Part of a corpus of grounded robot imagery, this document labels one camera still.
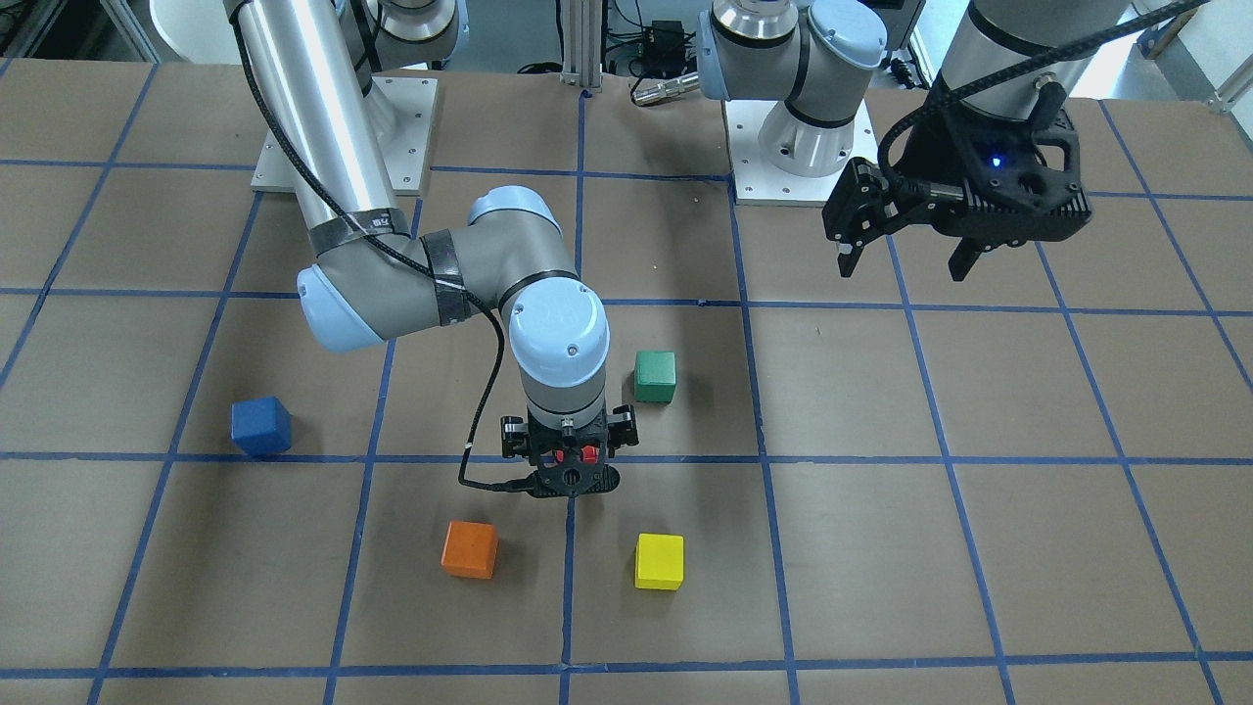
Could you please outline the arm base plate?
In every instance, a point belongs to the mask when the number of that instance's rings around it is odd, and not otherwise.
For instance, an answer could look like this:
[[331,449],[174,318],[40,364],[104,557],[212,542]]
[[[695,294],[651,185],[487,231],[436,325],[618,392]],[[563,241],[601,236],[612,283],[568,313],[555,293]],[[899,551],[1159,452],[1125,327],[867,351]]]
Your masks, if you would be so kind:
[[325,175],[336,149],[345,167],[380,162],[396,195],[420,197],[434,147],[439,93],[434,76],[373,76],[362,111],[333,116],[330,125],[299,116],[299,130],[291,140],[318,177]]
[[853,157],[875,157],[868,108],[837,128],[801,121],[781,100],[723,104],[736,200],[756,207],[823,207]]

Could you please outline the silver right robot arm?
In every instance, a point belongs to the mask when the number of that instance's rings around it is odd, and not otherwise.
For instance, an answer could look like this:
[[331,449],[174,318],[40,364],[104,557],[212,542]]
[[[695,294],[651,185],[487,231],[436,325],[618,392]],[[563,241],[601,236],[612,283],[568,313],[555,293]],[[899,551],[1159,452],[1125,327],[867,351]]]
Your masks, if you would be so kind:
[[486,316],[511,352],[529,419],[568,458],[583,432],[601,447],[626,408],[609,411],[605,308],[576,274],[548,204],[497,187],[460,229],[413,238],[395,208],[370,80],[355,71],[330,1],[228,1],[246,81],[299,179],[313,265],[297,275],[318,343],[345,353]]

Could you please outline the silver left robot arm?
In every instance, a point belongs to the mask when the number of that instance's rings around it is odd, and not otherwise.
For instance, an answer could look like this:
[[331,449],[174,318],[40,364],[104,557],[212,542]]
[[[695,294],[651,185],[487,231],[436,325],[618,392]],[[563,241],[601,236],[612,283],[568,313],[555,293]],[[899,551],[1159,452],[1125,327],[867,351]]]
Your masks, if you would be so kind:
[[809,31],[809,3],[787,44],[732,44],[733,101],[700,96],[632,106],[626,76],[583,96],[576,155],[576,259],[608,301],[610,371],[625,401],[635,354],[677,354],[677,404],[640,404],[642,452],[626,472],[828,461],[837,467],[954,465],[984,470],[1114,470],[1118,442],[1093,389],[1084,316],[1113,321],[1114,296],[1063,296],[1061,273],[1109,250],[1146,214],[1133,167],[1096,100],[1071,98],[1058,125],[1073,147],[1031,160],[1083,170],[1061,187],[1091,214],[1074,253],[1031,240],[1031,223],[981,224],[1005,250],[965,284],[944,259],[956,245],[927,220],[870,245],[856,278],[837,275],[819,207],[831,177],[782,164],[796,131],[823,121],[834,170],[928,99],[892,85],[891,49],[843,76]]

